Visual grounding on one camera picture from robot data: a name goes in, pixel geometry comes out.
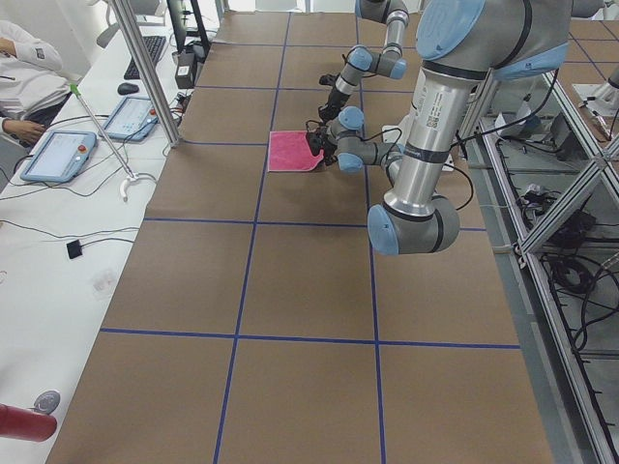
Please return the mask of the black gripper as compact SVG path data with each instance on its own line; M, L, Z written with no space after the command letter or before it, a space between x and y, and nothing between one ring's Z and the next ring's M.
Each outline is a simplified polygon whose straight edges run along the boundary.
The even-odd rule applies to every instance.
M306 141L311 154L314 157L321 156L325 165L336 162L336 145L329 138L327 126L319 126L313 131L308 131Z
M322 122L330 122L338 117L344 107L344 94L331 94L327 102L318 108Z

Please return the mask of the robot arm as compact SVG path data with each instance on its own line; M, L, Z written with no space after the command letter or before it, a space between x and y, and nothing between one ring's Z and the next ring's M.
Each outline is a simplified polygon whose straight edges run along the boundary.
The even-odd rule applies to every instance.
M343 55L344 66L337 74L323 74L319 83L330 87L327 101L318 107L323 125L338 117L350 96L367 74L402 79L407 62L403 58L403 41L409 24L409 12L403 1L369 1L355 3L355 15L386 26L385 43L380 52L362 44L354 45Z
M416 49L422 64L403 144L365 140L363 112L348 104L367 73L392 79L406 71L402 44L409 22L400 1L360 1L359 17L384 24L384 47L354 46L335 77L319 123L306 140L314 155L345 172L381 167L391 182L368 211L368 235L385 255L434 253L457 238L456 208L435 190L472 89L555 70L567 55L570 1L432 1L422 14Z

